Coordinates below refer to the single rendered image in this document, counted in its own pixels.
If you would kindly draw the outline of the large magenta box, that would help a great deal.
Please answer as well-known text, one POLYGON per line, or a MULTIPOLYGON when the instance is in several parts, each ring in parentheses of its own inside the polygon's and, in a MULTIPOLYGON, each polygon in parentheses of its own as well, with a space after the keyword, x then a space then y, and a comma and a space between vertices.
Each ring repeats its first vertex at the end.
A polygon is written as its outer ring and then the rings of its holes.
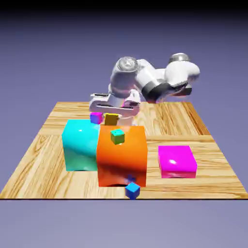
POLYGON ((197 162, 187 145, 159 145, 158 163, 161 178, 195 178, 197 162))

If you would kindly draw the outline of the large cyan box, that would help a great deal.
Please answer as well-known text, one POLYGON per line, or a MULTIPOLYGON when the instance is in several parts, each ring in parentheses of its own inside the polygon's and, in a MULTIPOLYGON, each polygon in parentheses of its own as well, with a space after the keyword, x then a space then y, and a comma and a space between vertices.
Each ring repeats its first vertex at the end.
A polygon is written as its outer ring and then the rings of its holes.
POLYGON ((96 148, 100 125, 90 120, 70 119, 62 133, 67 171, 96 171, 96 148))

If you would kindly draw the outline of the small blue cube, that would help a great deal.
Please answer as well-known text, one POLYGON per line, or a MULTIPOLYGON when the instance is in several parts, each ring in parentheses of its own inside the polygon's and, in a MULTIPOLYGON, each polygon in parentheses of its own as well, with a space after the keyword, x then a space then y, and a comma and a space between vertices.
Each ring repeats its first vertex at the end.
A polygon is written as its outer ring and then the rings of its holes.
POLYGON ((129 183, 125 187, 125 195, 131 199, 135 200, 140 195, 140 186, 134 182, 129 183))

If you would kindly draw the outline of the small magenta cube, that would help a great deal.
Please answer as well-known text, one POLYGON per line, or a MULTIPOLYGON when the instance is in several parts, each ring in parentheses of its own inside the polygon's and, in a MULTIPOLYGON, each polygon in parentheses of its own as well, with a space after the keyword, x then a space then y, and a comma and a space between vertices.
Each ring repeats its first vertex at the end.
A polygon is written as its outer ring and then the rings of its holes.
POLYGON ((103 113, 101 112, 91 112, 90 121, 93 124, 101 124, 103 121, 103 113))

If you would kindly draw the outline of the small green cube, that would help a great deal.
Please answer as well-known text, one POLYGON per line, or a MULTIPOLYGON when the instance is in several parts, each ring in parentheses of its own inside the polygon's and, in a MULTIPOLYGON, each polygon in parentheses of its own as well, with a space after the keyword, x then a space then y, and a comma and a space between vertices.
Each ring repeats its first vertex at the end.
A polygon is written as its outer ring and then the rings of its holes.
POLYGON ((114 130, 111 130, 110 134, 111 134, 111 140, 115 145, 124 143, 125 133, 123 130, 114 129, 114 130))

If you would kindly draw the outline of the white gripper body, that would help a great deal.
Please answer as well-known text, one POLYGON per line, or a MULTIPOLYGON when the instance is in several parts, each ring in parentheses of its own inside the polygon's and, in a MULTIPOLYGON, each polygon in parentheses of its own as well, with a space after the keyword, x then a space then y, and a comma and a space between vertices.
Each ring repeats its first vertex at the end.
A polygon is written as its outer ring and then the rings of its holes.
POLYGON ((121 107, 114 107, 103 101, 91 101, 89 103, 90 112, 101 112, 120 114, 122 116, 136 116, 140 111, 140 103, 126 101, 121 107))

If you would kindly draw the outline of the small yellow cube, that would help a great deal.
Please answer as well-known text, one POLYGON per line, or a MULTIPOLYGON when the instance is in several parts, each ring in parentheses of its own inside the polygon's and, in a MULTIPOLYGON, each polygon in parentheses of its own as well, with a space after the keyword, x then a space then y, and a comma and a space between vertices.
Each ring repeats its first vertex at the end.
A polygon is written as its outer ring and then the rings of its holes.
POLYGON ((118 114, 106 113, 105 114, 105 125, 117 125, 119 119, 118 114))

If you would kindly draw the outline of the large orange box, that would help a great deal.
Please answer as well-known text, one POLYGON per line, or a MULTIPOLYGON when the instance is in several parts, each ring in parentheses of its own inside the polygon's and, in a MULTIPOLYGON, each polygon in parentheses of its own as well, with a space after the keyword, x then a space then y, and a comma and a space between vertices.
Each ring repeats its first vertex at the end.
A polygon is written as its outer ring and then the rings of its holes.
POLYGON ((140 187, 146 186, 147 141, 143 126, 100 127, 96 162, 100 187, 127 185, 131 179, 140 187), (114 144, 111 131, 124 131, 124 143, 114 144))

